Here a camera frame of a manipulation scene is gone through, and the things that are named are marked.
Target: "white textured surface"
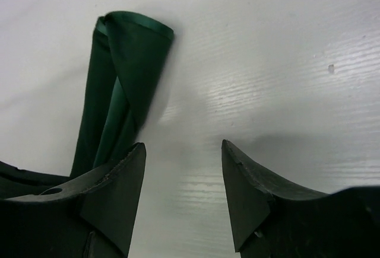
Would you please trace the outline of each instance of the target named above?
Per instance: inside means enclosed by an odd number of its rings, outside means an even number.
[[[380,0],[1,0],[3,161],[69,173],[92,29],[116,9],[178,36],[130,257],[235,257],[223,138],[321,191],[380,182]]]

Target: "black plastic piece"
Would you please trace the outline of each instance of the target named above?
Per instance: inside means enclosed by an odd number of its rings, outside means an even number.
[[[235,251],[242,258],[380,257],[380,187],[317,192],[222,144]]]
[[[145,157],[135,144],[72,180],[1,163],[0,257],[127,257]]]

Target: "dark green material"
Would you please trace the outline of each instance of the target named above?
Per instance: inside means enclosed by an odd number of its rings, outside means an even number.
[[[72,180],[0,163],[0,257],[128,257],[145,156],[135,144]]]
[[[380,257],[380,187],[317,192],[222,144],[235,251],[242,258]]]
[[[71,177],[119,160],[147,117],[173,30],[133,12],[97,21]]]

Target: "folded green fabric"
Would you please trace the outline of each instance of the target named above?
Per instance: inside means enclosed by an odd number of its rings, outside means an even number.
[[[147,117],[173,36],[171,28],[133,12],[98,19],[71,177],[126,157]]]

